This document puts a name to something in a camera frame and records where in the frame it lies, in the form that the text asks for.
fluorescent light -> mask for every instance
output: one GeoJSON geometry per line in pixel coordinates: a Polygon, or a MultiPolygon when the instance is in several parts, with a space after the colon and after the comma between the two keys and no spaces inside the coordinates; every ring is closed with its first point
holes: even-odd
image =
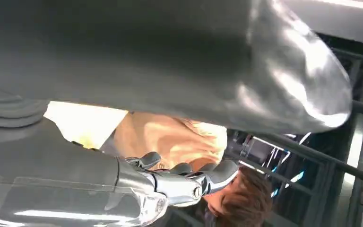
{"type": "Polygon", "coordinates": [[[248,168],[251,168],[251,169],[254,169],[254,170],[256,170],[258,173],[260,173],[260,174],[264,174],[264,171],[262,171],[262,170],[260,170],[260,169],[257,169],[257,168],[255,168],[255,167],[253,167],[252,165],[250,165],[250,164],[248,164],[248,163],[245,163],[245,162],[243,162],[243,161],[239,161],[239,163],[240,164],[243,164],[244,166],[246,166],[246,167],[248,167],[248,168]]]}
{"type": "Polygon", "coordinates": [[[25,226],[23,223],[12,222],[12,221],[5,221],[0,219],[0,226],[2,227],[22,227],[25,226]]]}
{"type": "MultiPolygon", "coordinates": [[[[290,181],[291,182],[297,182],[298,180],[300,180],[302,177],[304,176],[304,171],[301,171],[301,173],[297,174],[295,177],[293,177],[290,181]]],[[[287,183],[285,185],[285,188],[288,188],[290,185],[287,183]]]]}
{"type": "Polygon", "coordinates": [[[82,213],[69,213],[69,212],[45,211],[45,210],[25,210],[17,212],[15,213],[15,215],[42,217],[42,218],[80,219],[80,220],[108,220],[108,221],[133,220],[133,218],[121,215],[82,214],[82,213]]]}
{"type": "Polygon", "coordinates": [[[315,1],[363,9],[363,2],[356,0],[315,0],[315,1]]]}
{"type": "MultiPolygon", "coordinates": [[[[353,167],[358,166],[360,160],[361,146],[363,143],[363,129],[356,128],[351,140],[350,150],[348,152],[347,164],[353,167]]],[[[355,176],[345,173],[343,180],[350,184],[354,184],[355,176]]]]}
{"type": "Polygon", "coordinates": [[[274,196],[276,196],[277,195],[277,193],[279,192],[279,189],[277,189],[276,188],[276,190],[274,190],[272,193],[271,193],[271,195],[270,195],[270,197],[271,198],[273,198],[274,196]]]}
{"type": "Polygon", "coordinates": [[[296,135],[293,135],[293,134],[285,134],[285,136],[291,137],[293,139],[297,137],[296,135]]]}
{"type": "Polygon", "coordinates": [[[300,140],[300,142],[299,142],[299,144],[302,144],[302,143],[304,143],[304,141],[309,137],[311,135],[311,133],[310,132],[308,132],[307,134],[305,134],[305,136],[303,136],[303,138],[301,138],[301,140],[300,140]]]}

yellow clothing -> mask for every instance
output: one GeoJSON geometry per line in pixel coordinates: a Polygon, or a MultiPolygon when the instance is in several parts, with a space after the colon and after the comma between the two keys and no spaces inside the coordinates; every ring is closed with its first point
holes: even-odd
{"type": "Polygon", "coordinates": [[[227,134],[226,128],[218,125],[135,112],[128,113],[118,125],[114,141],[124,157],[157,152],[162,159],[153,169],[170,169],[182,162],[196,169],[220,162],[227,134]]]}

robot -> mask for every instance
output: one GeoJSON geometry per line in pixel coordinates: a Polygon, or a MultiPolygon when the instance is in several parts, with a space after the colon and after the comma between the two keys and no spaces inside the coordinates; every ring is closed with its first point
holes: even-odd
{"type": "Polygon", "coordinates": [[[0,226],[143,226],[238,167],[151,171],[66,141],[50,100],[262,133],[327,131],[351,112],[346,72],[277,0],[0,0],[0,226]]]}

robotic hand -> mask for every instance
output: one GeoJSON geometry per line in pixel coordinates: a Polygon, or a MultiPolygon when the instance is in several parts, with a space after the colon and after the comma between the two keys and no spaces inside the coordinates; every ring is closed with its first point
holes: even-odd
{"type": "Polygon", "coordinates": [[[150,152],[142,158],[126,158],[136,170],[150,180],[155,192],[167,197],[168,205],[185,207],[196,204],[202,196],[225,188],[238,173],[238,166],[231,160],[219,165],[207,164],[192,172],[187,163],[180,163],[169,171],[149,171],[160,161],[160,156],[150,152]]]}
{"type": "Polygon", "coordinates": [[[145,226],[168,206],[221,190],[238,172],[232,161],[198,172],[186,163],[148,170],[159,160],[155,152],[126,159],[92,152],[47,119],[0,128],[0,227],[145,226]]]}

silver metallic surface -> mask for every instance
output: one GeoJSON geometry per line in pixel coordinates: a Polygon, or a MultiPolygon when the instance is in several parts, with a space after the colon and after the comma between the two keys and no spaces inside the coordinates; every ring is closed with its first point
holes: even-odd
{"type": "Polygon", "coordinates": [[[351,111],[340,63],[277,0],[5,4],[10,94],[273,133],[330,130],[351,111]]]}
{"type": "Polygon", "coordinates": [[[184,176],[168,173],[155,174],[156,192],[165,194],[169,199],[169,205],[193,205],[199,202],[201,197],[196,197],[194,192],[201,185],[184,176]]]}
{"type": "Polygon", "coordinates": [[[363,43],[363,0],[282,0],[313,30],[363,43]]]}

